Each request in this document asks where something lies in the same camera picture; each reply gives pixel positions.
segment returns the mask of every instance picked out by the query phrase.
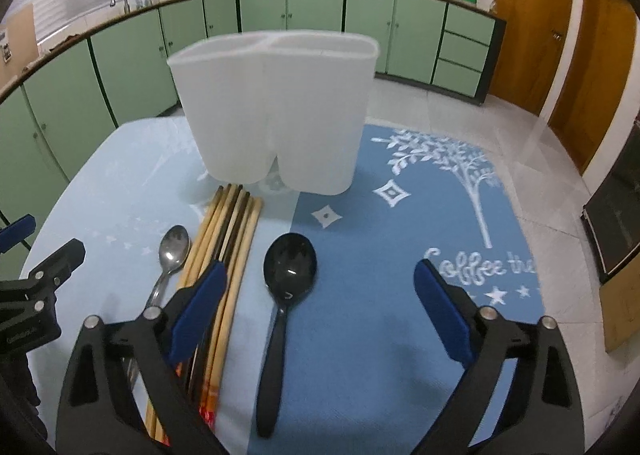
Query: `upper cabinet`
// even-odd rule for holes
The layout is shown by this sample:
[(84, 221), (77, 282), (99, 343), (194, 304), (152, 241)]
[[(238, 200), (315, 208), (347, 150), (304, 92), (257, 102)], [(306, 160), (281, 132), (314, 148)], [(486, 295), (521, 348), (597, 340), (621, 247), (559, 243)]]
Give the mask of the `upper cabinet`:
[(342, 30), (343, 0), (287, 0), (287, 29)]
[(287, 29), (287, 0), (240, 0), (242, 32)]
[[(0, 161), (0, 210), (10, 222), (30, 213), (37, 233), (67, 182), (31, 115), (22, 87), (0, 105), (0, 158), (4, 158)], [(27, 239), (29, 243), (36, 233)]]
[(157, 116), (178, 102), (166, 64), (160, 15), (132, 16), (91, 37), (104, 90), (119, 125)]
[(204, 17), (209, 38), (238, 32), (236, 0), (204, 0)]
[(446, 2), (396, 0), (387, 72), (431, 83)]
[(207, 37), (202, 0), (186, 0), (160, 8), (164, 43), (169, 56)]
[(73, 178), (115, 129), (87, 41), (35, 72), (24, 89), (44, 138), (66, 176)]
[(395, 0), (347, 0), (344, 31), (364, 34), (378, 41), (376, 72), (386, 72)]

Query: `tree print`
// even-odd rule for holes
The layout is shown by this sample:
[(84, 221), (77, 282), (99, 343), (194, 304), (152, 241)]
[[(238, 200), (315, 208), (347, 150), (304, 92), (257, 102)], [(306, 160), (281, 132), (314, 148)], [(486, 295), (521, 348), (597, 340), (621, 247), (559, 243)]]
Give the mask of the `tree print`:
[(484, 152), (477, 146), (445, 136), (433, 136), (409, 130), (395, 132), (389, 139), (371, 139), (375, 143), (386, 143), (388, 150), (395, 150), (387, 163), (391, 166), (394, 175), (400, 175), (402, 170), (410, 164), (426, 161), (431, 161), (441, 170), (455, 175), (471, 199), (484, 247), (491, 249), (493, 247), (491, 236), (482, 214), (480, 184), (485, 182), (494, 188), (500, 186), (500, 181)]

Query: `cardboard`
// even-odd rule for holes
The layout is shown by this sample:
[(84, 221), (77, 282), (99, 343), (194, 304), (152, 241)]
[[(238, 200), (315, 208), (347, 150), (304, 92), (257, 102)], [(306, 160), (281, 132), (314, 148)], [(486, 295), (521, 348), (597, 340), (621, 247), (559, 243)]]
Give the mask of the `cardboard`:
[(640, 330), (640, 255), (600, 288), (604, 344), (612, 352)]
[(33, 4), (24, 6), (7, 19), (9, 48), (11, 59), (8, 62), (0, 57), (0, 88), (11, 81), (14, 76), (20, 76), (23, 68), (38, 57), (36, 29), (33, 23)]

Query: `black plastic spoon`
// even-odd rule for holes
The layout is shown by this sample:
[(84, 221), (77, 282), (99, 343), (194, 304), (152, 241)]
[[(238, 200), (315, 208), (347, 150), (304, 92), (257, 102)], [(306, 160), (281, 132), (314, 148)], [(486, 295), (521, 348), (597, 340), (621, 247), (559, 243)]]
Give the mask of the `black plastic spoon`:
[(298, 233), (286, 233), (278, 237), (264, 257), (264, 280), (278, 306), (278, 311), (262, 366), (255, 405), (258, 435), (263, 438), (273, 434), (280, 411), (287, 310), (311, 289), (317, 267), (318, 261), (313, 245), (309, 239)]

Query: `metal screw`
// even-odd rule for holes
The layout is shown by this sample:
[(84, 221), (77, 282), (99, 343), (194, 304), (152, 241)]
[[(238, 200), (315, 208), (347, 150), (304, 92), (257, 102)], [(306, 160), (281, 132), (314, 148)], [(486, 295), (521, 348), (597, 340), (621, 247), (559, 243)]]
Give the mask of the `metal screw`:
[(558, 322), (556, 320), (554, 320), (553, 318), (551, 318), (550, 316), (543, 316), (542, 317), (542, 326), (545, 329), (553, 330), (556, 327), (558, 327)]
[(158, 316), (160, 316), (161, 312), (161, 308), (151, 306), (145, 309), (145, 311), (142, 313), (142, 316), (144, 316), (148, 320), (155, 320)]
[(93, 329), (98, 323), (100, 323), (100, 317), (95, 314), (87, 316), (84, 319), (84, 326), (87, 327), (87, 329)]
[(485, 320), (493, 321), (498, 318), (498, 311), (493, 307), (481, 307), (480, 316), (482, 316)]

